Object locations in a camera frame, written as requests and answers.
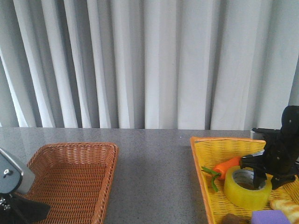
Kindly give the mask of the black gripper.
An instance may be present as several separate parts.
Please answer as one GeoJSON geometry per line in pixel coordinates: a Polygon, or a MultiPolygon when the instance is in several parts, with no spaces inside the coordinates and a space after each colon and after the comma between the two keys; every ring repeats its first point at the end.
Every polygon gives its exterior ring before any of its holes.
{"type": "Polygon", "coordinates": [[[47,218],[50,205],[15,194],[0,195],[1,224],[33,224],[47,218]]]}
{"type": "Polygon", "coordinates": [[[262,188],[272,175],[272,189],[294,182],[299,176],[299,139],[298,137],[277,138],[266,142],[261,155],[242,157],[240,168],[252,168],[254,171],[254,188],[262,188]]]}

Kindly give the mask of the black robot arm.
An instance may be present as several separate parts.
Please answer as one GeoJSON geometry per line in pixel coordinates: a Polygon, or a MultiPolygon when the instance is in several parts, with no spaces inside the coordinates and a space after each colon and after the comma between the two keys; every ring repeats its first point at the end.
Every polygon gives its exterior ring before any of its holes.
{"type": "Polygon", "coordinates": [[[272,189],[295,181],[299,175],[299,107],[287,106],[281,118],[281,128],[252,128],[253,139],[265,140],[261,152],[241,158],[240,168],[252,168],[253,185],[259,188],[272,175],[272,189]]]}

